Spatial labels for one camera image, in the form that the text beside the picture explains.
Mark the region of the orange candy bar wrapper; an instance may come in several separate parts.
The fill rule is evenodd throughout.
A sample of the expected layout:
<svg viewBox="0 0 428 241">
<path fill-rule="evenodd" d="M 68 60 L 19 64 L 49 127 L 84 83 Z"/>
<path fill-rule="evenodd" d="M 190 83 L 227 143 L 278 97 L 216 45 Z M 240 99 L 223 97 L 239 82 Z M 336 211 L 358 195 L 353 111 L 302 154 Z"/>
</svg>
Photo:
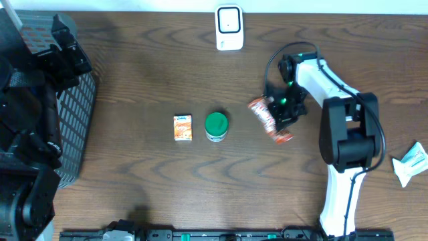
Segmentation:
<svg viewBox="0 0 428 241">
<path fill-rule="evenodd" d="M 256 115 L 256 117 L 262 123 L 265 132 L 273 139 L 276 144 L 288 142 L 293 138 L 293 135 L 286 129 L 282 131 L 278 131 L 276 129 L 275 119 L 268 110 L 268 105 L 265 101 L 265 98 L 256 98 L 248 104 L 248 108 Z"/>
</svg>

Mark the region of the green lid jar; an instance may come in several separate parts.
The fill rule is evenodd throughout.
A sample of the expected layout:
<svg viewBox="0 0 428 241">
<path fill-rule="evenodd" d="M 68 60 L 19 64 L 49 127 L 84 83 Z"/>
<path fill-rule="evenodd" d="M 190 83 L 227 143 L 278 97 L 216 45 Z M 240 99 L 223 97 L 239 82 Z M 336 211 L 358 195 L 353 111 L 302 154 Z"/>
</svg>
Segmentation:
<svg viewBox="0 0 428 241">
<path fill-rule="evenodd" d="M 220 112 L 212 112 L 205 119 L 205 133 L 212 142 L 222 141 L 228 132 L 229 121 L 227 117 Z"/>
</svg>

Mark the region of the small orange snack box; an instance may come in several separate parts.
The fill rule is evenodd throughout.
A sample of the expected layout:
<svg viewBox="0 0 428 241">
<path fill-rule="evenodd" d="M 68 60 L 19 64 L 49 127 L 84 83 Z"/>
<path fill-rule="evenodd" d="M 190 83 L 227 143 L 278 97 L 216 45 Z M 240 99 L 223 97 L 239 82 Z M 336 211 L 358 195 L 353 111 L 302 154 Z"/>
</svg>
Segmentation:
<svg viewBox="0 0 428 241">
<path fill-rule="evenodd" d="M 173 117 L 175 141 L 192 141 L 192 116 L 179 115 Z"/>
</svg>

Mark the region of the teal wipes packet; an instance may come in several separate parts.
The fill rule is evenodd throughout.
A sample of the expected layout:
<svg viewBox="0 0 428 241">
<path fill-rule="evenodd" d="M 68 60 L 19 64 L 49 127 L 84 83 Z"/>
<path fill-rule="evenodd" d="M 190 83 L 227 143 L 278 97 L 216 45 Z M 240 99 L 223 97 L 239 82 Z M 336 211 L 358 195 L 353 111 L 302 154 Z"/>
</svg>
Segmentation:
<svg viewBox="0 0 428 241">
<path fill-rule="evenodd" d="M 392 158 L 392 162 L 401 186 L 406 187 L 413 176 L 427 170 L 427 153 L 416 142 L 401 160 Z"/>
</svg>

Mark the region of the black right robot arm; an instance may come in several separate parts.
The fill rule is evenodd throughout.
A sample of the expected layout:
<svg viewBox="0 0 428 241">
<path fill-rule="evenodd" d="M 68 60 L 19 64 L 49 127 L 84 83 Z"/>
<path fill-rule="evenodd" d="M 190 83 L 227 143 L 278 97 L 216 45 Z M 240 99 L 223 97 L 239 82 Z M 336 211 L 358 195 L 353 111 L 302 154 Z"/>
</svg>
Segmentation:
<svg viewBox="0 0 428 241">
<path fill-rule="evenodd" d="M 268 109 L 282 131 L 307 113 L 307 95 L 320 105 L 319 149 L 327 164 L 326 199 L 319 223 L 327 240 L 356 238 L 354 215 L 362 181 L 385 137 L 373 93 L 349 87 L 317 52 L 283 55 L 278 62 L 284 90 L 267 87 Z"/>
</svg>

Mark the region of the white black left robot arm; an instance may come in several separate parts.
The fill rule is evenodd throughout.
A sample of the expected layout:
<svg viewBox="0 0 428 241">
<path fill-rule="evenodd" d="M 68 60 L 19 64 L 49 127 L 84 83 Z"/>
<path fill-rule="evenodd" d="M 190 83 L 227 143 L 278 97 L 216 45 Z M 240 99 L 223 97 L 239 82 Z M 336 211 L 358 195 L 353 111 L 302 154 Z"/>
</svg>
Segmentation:
<svg viewBox="0 0 428 241">
<path fill-rule="evenodd" d="M 62 166 L 58 100 L 92 65 L 59 15 L 53 43 L 31 52 L 22 20 L 9 1 L 1 4 L 1 239 L 45 240 Z"/>
</svg>

